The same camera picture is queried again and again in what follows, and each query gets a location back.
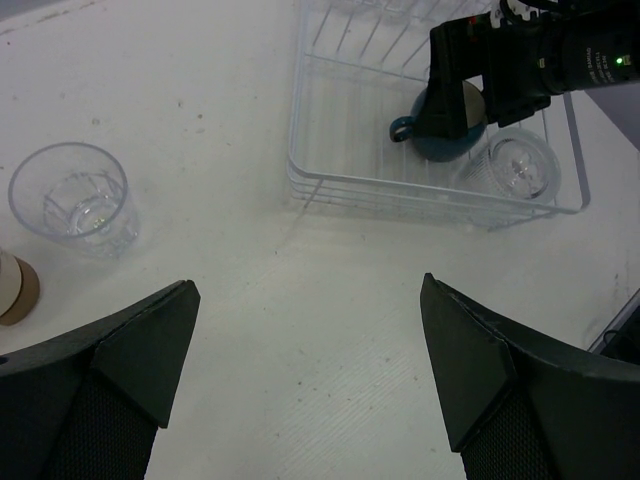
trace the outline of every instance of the plastic cup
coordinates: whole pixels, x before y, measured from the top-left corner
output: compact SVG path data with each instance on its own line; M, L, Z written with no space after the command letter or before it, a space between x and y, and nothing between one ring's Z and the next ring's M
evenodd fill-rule
M138 235L122 166L86 143L50 145L24 160L9 206L28 230L92 256L118 257Z
M463 190L546 204L560 190L560 165L536 134L505 128L462 169L457 184Z

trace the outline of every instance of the dish rack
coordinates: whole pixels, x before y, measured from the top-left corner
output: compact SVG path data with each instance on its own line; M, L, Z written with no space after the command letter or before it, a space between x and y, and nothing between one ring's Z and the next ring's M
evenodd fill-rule
M302 0L290 128L293 196L400 217L501 228L590 202L571 95L520 122L559 159L562 185L549 204L456 189L460 170L498 131L467 155L444 163L392 143L390 123L408 115L426 88L429 31L482 13L491 0Z

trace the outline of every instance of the beige container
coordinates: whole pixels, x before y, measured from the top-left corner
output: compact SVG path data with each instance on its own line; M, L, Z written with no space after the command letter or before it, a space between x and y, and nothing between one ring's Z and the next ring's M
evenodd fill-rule
M0 325L25 318L40 297L40 281L27 262L0 250Z

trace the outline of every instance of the black camera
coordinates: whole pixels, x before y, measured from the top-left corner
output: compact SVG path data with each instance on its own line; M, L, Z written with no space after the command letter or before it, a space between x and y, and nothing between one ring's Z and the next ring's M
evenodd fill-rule
M413 135L468 134L463 82L482 77L488 123L501 127L549 106L551 96L640 80L640 0L518 0L540 8L524 19L507 0L496 11L434 28L431 70Z

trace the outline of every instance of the mug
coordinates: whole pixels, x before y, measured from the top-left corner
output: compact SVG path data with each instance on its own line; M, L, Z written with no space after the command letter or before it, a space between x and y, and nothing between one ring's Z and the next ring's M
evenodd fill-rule
M463 93L467 113L469 131L466 137L458 140L437 137L417 137L413 132L416 117L422 110L427 96L423 90L411 109L411 114L394 120L389 127L391 140L395 143L411 140L416 152L430 162L451 162L469 152L482 138L486 129L485 103L482 93L475 85L464 82Z

